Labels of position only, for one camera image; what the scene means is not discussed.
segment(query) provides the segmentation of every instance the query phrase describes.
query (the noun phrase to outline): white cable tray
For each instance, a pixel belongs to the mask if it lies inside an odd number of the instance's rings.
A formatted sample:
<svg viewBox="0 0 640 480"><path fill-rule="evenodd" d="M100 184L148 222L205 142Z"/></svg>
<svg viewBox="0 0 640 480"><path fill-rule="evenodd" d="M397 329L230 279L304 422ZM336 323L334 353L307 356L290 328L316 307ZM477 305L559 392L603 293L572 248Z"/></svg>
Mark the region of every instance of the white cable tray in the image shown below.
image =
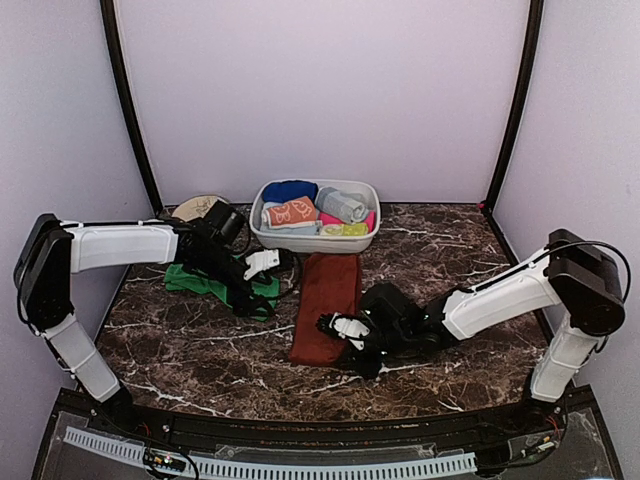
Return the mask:
<svg viewBox="0 0 640 480"><path fill-rule="evenodd" d="M145 447L132 440L109 438L98 433L67 427L64 442L83 450L135 467L146 468L142 462ZM179 455L175 458L185 460ZM266 463L243 463L217 460L198 455L189 455L205 479L248 480L422 480L442 478L477 471L473 453L447 457L413 460L372 465L271 465ZM172 473L162 467L159 471ZM194 478L190 464L180 478Z"/></svg>

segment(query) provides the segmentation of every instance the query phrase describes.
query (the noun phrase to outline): yellow towel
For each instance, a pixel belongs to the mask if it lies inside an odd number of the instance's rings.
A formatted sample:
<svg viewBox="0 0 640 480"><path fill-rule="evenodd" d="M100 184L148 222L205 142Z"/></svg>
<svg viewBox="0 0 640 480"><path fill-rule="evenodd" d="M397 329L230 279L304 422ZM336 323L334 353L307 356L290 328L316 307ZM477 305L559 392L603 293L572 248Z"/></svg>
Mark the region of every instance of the yellow towel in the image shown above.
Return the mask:
<svg viewBox="0 0 640 480"><path fill-rule="evenodd" d="M367 233L369 233L369 227L366 223L325 225L320 230L320 235L324 236L362 237Z"/></svg>

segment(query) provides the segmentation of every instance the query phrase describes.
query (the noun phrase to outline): white plastic basket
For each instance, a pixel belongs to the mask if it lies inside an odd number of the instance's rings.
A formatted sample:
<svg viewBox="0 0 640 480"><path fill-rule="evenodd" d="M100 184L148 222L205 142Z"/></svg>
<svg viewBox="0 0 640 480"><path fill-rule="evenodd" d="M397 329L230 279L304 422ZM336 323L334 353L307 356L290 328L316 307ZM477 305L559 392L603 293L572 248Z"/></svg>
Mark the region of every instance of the white plastic basket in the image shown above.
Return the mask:
<svg viewBox="0 0 640 480"><path fill-rule="evenodd" d="M251 231L258 241L266 248L287 248L298 253L358 253L369 246L373 237L380 230L380 200L378 194L371 185L362 182L347 180L307 180L322 187L334 187L345 193L361 194L367 204L367 208L376 213L376 222L372 232L360 237L320 236L320 235L283 235L278 233L260 231L260 214L264 201L262 192L267 185L273 182L285 182L287 180L273 180L260 189L251 207Z"/></svg>

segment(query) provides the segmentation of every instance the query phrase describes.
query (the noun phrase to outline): red-brown cloth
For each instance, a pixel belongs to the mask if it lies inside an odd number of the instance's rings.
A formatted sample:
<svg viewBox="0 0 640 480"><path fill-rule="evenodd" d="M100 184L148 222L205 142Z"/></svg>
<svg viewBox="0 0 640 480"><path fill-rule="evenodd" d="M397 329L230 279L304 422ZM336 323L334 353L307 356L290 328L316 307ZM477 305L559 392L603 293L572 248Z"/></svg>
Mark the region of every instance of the red-brown cloth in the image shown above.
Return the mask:
<svg viewBox="0 0 640 480"><path fill-rule="evenodd" d="M316 253L304 263L300 310L289 360L300 365L327 367L335 363L348 340L333 338L316 327L320 315L355 315L362 294L360 257Z"/></svg>

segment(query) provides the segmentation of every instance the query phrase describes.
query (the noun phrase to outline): gray towel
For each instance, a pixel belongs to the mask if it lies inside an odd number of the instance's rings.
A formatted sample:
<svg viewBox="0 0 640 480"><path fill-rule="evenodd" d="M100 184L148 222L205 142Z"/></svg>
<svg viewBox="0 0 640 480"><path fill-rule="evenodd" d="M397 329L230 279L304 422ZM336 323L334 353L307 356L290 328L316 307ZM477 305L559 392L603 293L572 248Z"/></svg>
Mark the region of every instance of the gray towel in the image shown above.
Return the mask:
<svg viewBox="0 0 640 480"><path fill-rule="evenodd" d="M316 197L316 207L350 225L363 222L369 215L369 209L364 203L333 187L320 189Z"/></svg>

